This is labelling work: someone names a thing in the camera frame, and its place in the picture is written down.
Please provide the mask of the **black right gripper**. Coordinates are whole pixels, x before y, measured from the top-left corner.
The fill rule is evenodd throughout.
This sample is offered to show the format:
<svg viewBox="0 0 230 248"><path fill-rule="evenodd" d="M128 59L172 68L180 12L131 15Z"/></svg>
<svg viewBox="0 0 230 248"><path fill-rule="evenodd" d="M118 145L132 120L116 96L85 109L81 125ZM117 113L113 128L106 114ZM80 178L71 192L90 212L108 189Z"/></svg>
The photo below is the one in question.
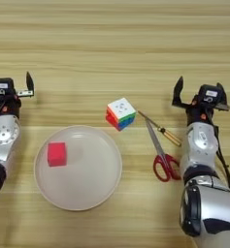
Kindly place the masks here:
<svg viewBox="0 0 230 248"><path fill-rule="evenodd" d="M227 95L221 83L217 83L216 86L221 90L221 97L219 106L221 110L229 111L230 107L227 104ZM215 99L210 96L201 97L195 95L191 104L186 104L181 101L181 91L183 89L183 77L180 77L174 87L174 94L172 105L177 108L186 109L187 124L193 124L195 122L202 122L206 124L212 124L212 118L214 115Z"/></svg>

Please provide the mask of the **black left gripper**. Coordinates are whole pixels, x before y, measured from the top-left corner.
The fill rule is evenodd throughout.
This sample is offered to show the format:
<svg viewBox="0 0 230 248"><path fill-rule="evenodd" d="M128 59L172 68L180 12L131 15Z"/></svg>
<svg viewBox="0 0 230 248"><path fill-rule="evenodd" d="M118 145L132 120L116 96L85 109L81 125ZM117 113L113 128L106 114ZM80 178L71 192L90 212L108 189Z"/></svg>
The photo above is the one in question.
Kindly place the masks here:
<svg viewBox="0 0 230 248"><path fill-rule="evenodd" d="M34 96L34 82L29 74L26 73L27 96ZM0 116L1 115L14 115L19 117L19 109L21 108L21 100L15 91L13 92L0 92Z"/></svg>

